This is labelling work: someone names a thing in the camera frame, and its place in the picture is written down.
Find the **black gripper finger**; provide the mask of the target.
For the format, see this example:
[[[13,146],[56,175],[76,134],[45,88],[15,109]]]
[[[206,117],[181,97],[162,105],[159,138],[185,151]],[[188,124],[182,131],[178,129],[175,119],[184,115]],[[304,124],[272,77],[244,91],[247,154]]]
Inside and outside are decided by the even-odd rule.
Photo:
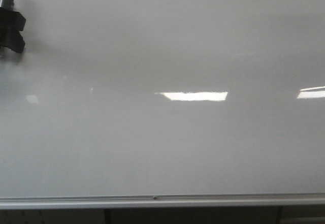
[[[18,54],[22,54],[25,41],[17,30],[1,29],[1,47],[9,48]]]
[[[24,30],[26,18],[20,13],[1,7],[1,35],[13,30],[19,34]]]

